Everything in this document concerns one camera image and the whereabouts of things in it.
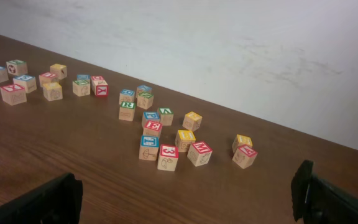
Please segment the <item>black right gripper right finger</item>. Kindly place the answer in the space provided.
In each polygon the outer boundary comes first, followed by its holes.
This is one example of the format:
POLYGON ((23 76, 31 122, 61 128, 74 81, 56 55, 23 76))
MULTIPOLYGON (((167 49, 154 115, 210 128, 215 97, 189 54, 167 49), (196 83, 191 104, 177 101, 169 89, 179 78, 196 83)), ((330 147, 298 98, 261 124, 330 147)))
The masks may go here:
POLYGON ((358 224, 358 199, 313 174, 313 165, 313 161, 303 161, 291 181, 294 220, 358 224))

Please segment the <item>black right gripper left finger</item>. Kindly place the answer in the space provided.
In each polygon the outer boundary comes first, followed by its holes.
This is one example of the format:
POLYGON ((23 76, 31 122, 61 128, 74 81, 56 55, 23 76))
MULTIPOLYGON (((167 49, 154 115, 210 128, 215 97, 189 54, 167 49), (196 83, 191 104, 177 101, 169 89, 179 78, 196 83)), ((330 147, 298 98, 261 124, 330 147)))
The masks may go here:
POLYGON ((78 224, 82 199, 82 181, 66 173, 1 205, 0 224, 78 224))

